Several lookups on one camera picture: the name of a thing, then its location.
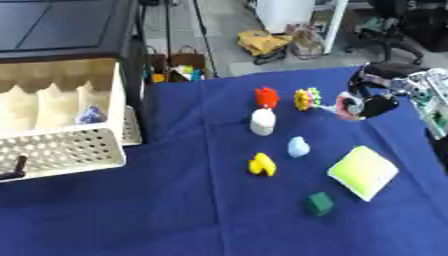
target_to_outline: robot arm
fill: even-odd
[[[422,99],[428,96],[429,88],[424,83],[428,69],[415,65],[372,63],[361,67],[350,79],[349,93],[339,99],[342,108],[357,118],[371,118],[399,106],[397,97]],[[371,95],[370,89],[385,90]]]

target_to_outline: blue tablecloth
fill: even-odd
[[[147,92],[149,145],[127,150],[124,168],[0,184],[5,256],[442,256],[448,254],[448,178],[410,104],[365,122],[293,106],[298,88],[330,104],[352,68],[257,74]],[[275,133],[252,134],[253,89],[279,91]],[[303,136],[311,153],[293,159]],[[358,145],[396,164],[399,175],[371,203],[326,176]],[[247,172],[257,152],[272,178]],[[327,192],[322,218],[301,202]]]

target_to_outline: black tripod leg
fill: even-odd
[[[212,65],[213,69],[213,77],[218,78],[218,71],[216,69],[215,60],[213,58],[212,50],[210,48],[210,43],[207,38],[207,28],[204,25],[204,20],[202,19],[201,10],[199,8],[199,4],[197,0],[193,0],[194,9],[196,11],[196,16],[198,18],[199,27],[201,29],[202,37],[204,38],[205,47],[207,48],[207,54],[210,58],[210,64]]]
[[[167,44],[167,63],[168,68],[172,67],[171,63],[171,20],[170,20],[170,0],[165,0],[165,22],[166,22],[166,44]]]

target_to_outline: cube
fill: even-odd
[[[325,192],[313,194],[308,197],[306,207],[314,216],[324,216],[333,208],[333,201]]]

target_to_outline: gray floor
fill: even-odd
[[[179,0],[180,4],[170,9],[172,22],[173,51],[189,45],[206,53],[201,37],[192,0]],[[253,58],[237,45],[237,34],[249,29],[261,29],[262,26],[254,14],[243,8],[244,0],[198,0],[212,53],[217,64],[219,76],[240,76],[258,72],[295,70],[338,66],[355,66],[382,57],[375,49],[361,50],[352,54],[342,49],[347,45],[344,32],[340,32],[332,53],[315,60],[299,60],[289,54],[285,60],[256,66]],[[166,52],[165,16],[162,6],[148,10],[145,31],[147,43],[159,52]],[[448,68],[448,53],[425,52],[424,65],[428,67]],[[400,51],[394,52],[393,59],[409,62],[410,56]]]

